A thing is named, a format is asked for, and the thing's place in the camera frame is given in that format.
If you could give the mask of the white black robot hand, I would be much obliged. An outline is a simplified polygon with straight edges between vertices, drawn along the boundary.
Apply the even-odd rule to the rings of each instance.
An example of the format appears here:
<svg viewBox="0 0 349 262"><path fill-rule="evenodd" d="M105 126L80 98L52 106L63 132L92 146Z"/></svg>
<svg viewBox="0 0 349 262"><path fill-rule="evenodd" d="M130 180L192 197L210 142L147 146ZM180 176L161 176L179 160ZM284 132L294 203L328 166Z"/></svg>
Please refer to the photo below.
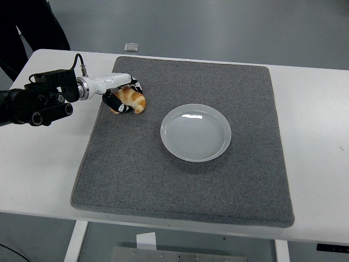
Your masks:
<svg viewBox="0 0 349 262"><path fill-rule="evenodd" d="M115 113L133 110L136 114L146 108L143 90L135 78L126 73L111 73L97 78L79 78L82 90L80 99L91 99L94 95L102 95L103 102Z"/></svg>

